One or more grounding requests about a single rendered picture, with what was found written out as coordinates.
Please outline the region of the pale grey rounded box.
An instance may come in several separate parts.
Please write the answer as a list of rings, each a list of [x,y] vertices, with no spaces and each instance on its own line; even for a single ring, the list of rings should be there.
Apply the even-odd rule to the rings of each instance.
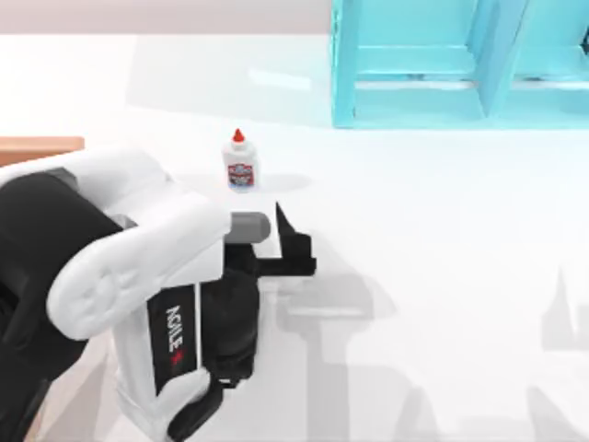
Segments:
[[[225,235],[228,244],[258,244],[271,234],[270,219],[260,212],[233,212],[231,228]]]

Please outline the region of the white glue bottle red cap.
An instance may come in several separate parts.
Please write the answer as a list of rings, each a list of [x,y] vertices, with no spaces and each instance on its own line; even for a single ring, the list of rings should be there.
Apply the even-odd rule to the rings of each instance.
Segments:
[[[222,149],[226,183],[236,192],[250,192],[259,185],[257,148],[236,128]]]

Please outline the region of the light blue rack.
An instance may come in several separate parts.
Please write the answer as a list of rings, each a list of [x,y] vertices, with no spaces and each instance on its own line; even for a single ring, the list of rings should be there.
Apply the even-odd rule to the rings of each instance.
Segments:
[[[332,0],[331,121],[589,130],[589,0]]]

